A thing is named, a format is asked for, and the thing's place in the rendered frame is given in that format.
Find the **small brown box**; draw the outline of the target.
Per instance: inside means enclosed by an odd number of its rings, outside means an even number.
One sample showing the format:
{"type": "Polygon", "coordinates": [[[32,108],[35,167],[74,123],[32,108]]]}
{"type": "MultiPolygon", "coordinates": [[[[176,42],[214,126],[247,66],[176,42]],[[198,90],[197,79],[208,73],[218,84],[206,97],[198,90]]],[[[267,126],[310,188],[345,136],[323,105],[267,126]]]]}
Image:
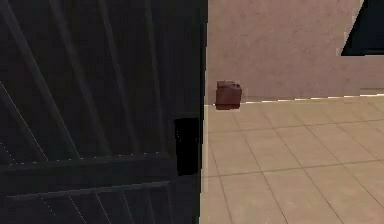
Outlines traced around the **small brown box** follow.
{"type": "Polygon", "coordinates": [[[215,106],[218,110],[231,110],[240,107],[241,86],[234,81],[218,81],[215,106]]]}

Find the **black panelled room door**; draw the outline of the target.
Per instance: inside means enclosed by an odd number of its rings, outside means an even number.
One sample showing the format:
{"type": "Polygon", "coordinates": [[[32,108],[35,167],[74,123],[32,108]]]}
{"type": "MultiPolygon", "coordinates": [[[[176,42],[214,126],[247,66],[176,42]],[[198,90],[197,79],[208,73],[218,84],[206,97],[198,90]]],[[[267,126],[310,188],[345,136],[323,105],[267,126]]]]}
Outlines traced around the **black panelled room door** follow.
{"type": "Polygon", "coordinates": [[[0,0],[0,224],[202,224],[208,0],[0,0]]]}

